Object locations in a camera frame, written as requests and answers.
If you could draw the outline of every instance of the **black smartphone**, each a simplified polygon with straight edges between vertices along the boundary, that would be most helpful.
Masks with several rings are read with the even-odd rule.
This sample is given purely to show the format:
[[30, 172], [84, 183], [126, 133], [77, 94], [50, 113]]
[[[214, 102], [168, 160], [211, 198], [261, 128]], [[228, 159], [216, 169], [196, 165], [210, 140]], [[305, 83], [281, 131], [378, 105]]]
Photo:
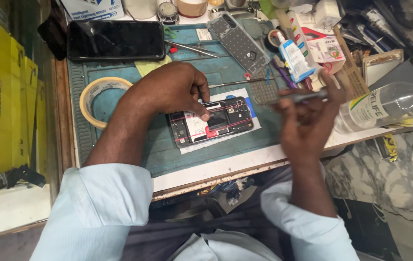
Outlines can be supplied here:
[[169, 115], [169, 123], [178, 148], [253, 129], [250, 110], [243, 97], [204, 104], [210, 112], [208, 122], [181, 111]]
[[72, 61], [161, 60], [163, 25], [158, 21], [72, 21], [67, 56]]

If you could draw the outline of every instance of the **man's right hand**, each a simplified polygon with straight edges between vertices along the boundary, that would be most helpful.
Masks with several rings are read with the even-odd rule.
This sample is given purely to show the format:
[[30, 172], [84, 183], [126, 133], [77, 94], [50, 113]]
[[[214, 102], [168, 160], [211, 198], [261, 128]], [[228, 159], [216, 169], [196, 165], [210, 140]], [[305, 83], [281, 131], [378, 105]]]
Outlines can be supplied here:
[[[327, 74], [320, 73], [326, 83], [328, 101], [313, 98], [306, 103], [294, 104], [291, 99], [281, 99], [277, 110], [282, 115], [281, 145], [292, 164], [319, 161], [340, 105], [345, 102], [345, 93], [337, 89]], [[280, 92], [281, 96], [292, 93], [310, 93], [311, 90], [289, 89]]]

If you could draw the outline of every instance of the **glue tube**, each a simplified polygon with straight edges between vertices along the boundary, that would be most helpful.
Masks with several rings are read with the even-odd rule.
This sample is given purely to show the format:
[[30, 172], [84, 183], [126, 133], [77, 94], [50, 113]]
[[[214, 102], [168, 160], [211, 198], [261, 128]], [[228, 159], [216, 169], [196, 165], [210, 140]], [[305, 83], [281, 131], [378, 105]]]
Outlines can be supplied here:
[[305, 79], [314, 74], [316, 68], [309, 67], [300, 48], [298, 48], [292, 40], [285, 40], [281, 32], [277, 32], [279, 38], [279, 52], [285, 61], [285, 66], [291, 73], [291, 79], [294, 83]]

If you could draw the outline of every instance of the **screwdriver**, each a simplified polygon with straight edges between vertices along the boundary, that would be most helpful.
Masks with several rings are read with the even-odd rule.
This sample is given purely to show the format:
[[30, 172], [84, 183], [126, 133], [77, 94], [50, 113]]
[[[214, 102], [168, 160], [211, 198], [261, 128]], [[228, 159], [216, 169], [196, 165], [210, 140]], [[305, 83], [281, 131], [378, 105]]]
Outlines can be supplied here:
[[250, 79], [250, 80], [243, 80], [243, 81], [238, 81], [238, 82], [231, 82], [231, 83], [225, 83], [225, 84], [217, 84], [217, 85], [209, 85], [208, 88], [216, 88], [216, 87], [223, 87], [223, 86], [229, 86], [229, 85], [236, 85], [236, 84], [246, 84], [246, 83], [253, 83], [253, 82], [258, 82], [258, 81], [266, 81], [268, 78], [256, 78], [256, 79]]
[[327, 91], [325, 89], [320, 90], [319, 92], [312, 92], [312, 93], [292, 93], [290, 95], [281, 96], [279, 99], [292, 99], [292, 101], [297, 104], [301, 103], [304, 100], [312, 99], [312, 98], [327, 98]]

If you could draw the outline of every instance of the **water bottle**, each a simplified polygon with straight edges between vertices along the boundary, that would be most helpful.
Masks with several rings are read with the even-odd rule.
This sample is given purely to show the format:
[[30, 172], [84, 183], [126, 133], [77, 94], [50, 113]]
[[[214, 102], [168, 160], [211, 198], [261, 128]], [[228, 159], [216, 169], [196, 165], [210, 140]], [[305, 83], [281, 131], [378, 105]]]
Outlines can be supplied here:
[[334, 129], [347, 134], [413, 118], [413, 84], [394, 82], [340, 107]]

